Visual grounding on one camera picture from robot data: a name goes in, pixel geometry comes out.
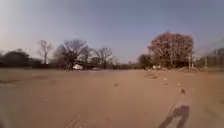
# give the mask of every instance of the horizon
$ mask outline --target horizon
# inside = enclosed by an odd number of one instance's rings
[[[0,50],[20,48],[33,57],[38,57],[39,40],[55,50],[64,40],[78,38],[93,48],[110,47],[119,62],[135,62],[167,31],[191,35],[197,54],[224,44],[221,0],[0,2]]]

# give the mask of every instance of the tree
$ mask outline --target tree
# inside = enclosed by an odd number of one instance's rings
[[[53,59],[50,60],[49,65],[52,68],[66,68],[65,58],[62,54],[61,48],[58,47],[55,53],[53,54]]]
[[[88,45],[86,45],[83,49],[82,49],[82,52],[81,52],[81,60],[83,61],[83,64],[84,64],[84,69],[87,69],[88,68],[88,64],[89,64],[89,59],[91,57],[91,52],[92,52],[92,49],[89,48]]]
[[[153,59],[165,66],[183,66],[193,54],[193,39],[189,35],[166,32],[157,36],[148,47]]]
[[[74,39],[74,40],[66,40],[64,44],[61,44],[56,52],[55,59],[63,59],[66,63],[66,68],[72,69],[78,57],[83,51],[86,42]]]
[[[18,49],[3,55],[1,61],[4,67],[27,67],[29,66],[29,55]]]
[[[0,67],[2,66],[2,56],[3,56],[2,51],[0,51]]]
[[[107,68],[109,69],[116,69],[116,64],[118,63],[118,60],[115,56],[111,56],[108,60],[107,60]]]
[[[42,61],[40,59],[36,59],[36,58],[29,58],[29,67],[47,68],[47,66],[45,64],[42,64]]]
[[[95,50],[96,56],[100,59],[101,66],[107,68],[107,62],[112,57],[112,50],[109,47],[103,47]]]
[[[92,67],[99,67],[100,65],[100,58],[98,57],[92,57],[90,60],[90,64]]]
[[[149,67],[149,66],[152,66],[152,63],[151,63],[151,57],[150,55],[147,55],[147,54],[141,54],[138,58],[138,61],[141,65],[142,68],[146,68],[146,67]]]
[[[48,54],[52,50],[52,45],[48,44],[45,40],[40,40],[38,44],[40,45],[38,53],[43,57],[44,64],[47,64]]]

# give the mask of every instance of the treeline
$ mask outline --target treeline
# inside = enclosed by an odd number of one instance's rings
[[[165,32],[158,35],[147,47],[149,53],[138,57],[136,63],[121,64],[111,48],[91,48],[80,39],[66,40],[54,53],[47,41],[38,42],[38,54],[42,60],[30,57],[21,49],[0,53],[0,67],[60,68],[72,70],[75,65],[83,69],[139,69],[160,65],[166,68],[192,66],[224,67],[224,48],[201,58],[193,58],[193,38],[189,35]]]
[[[38,54],[42,59],[32,58],[22,49],[0,53],[0,67],[59,68],[72,70],[75,65],[83,69],[138,69],[137,63],[119,63],[109,47],[90,48],[83,40],[66,40],[52,52],[52,45],[47,41],[38,42]]]

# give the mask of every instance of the dirt field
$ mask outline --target dirt field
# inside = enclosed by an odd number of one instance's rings
[[[224,127],[224,74],[0,69],[0,128],[176,127]]]

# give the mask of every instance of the white vehicle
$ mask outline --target white vehicle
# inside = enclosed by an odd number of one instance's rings
[[[83,66],[76,64],[76,65],[73,66],[73,69],[75,69],[75,70],[82,70]]]

